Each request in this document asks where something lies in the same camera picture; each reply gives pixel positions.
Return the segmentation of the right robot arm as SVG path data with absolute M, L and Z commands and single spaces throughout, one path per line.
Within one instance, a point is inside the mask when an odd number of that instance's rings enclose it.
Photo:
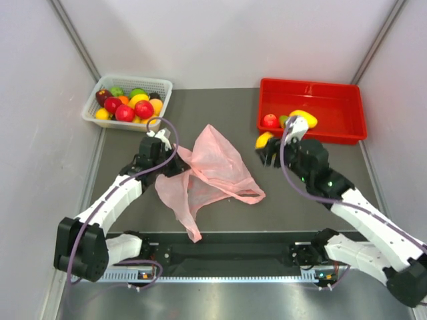
M 255 147 L 265 166 L 294 173 L 305 185 L 299 194 L 322 204 L 347 221 L 372 246 L 367 248 L 327 231 L 311 248 L 313 259 L 351 265 L 384 284 L 403 305 L 426 305 L 426 244 L 399 228 L 363 196 L 356 186 L 330 167 L 328 150 L 316 139 L 282 142 L 266 133 Z

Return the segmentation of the yellow orange lemon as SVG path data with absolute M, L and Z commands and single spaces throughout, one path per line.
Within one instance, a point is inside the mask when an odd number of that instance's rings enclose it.
M 256 144 L 255 144 L 255 148 L 256 149 L 263 149 L 268 141 L 273 138 L 274 135 L 270 132 L 265 132 L 262 133 L 257 139 L 256 139 Z

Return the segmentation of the yellow banana from bag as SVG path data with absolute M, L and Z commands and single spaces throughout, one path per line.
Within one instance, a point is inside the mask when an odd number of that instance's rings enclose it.
M 318 120 L 307 111 L 303 111 L 303 110 L 292 111 L 290 113 L 290 117 L 293 117 L 293 116 L 303 117 L 307 121 L 308 127 L 310 129 L 313 129 L 318 124 Z

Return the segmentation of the pink plastic bag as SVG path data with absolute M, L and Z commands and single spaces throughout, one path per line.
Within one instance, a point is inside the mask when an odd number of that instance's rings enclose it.
M 158 176 L 155 190 L 194 243 L 202 239 L 196 224 L 202 207 L 230 197 L 254 205 L 266 197 L 238 150 L 212 125 L 206 125 L 192 150 L 178 147 L 177 154 L 189 170 Z

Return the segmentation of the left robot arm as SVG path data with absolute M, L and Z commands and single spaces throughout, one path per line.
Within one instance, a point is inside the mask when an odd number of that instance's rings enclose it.
M 125 209 L 150 188 L 158 177 L 175 177 L 189 170 L 177 154 L 166 131 L 150 131 L 139 144 L 131 163 L 121 169 L 108 190 L 74 218 L 66 217 L 57 228 L 53 266 L 69 276 L 90 282 L 106 269 L 127 259 L 144 264 L 151 248 L 132 232 L 107 238 Z

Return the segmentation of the green yellow mango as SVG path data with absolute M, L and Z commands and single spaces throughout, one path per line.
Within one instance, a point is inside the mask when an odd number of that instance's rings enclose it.
M 289 117 L 287 115 L 280 115 L 278 119 L 280 122 L 280 127 L 282 129 L 284 129 L 286 127 L 286 123 L 287 123 Z

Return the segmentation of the red apple from bag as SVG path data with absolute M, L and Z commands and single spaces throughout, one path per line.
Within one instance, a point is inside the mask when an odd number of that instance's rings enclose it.
M 280 127 L 280 122 L 274 114 L 267 114 L 262 119 L 262 126 L 270 129 L 275 129 Z

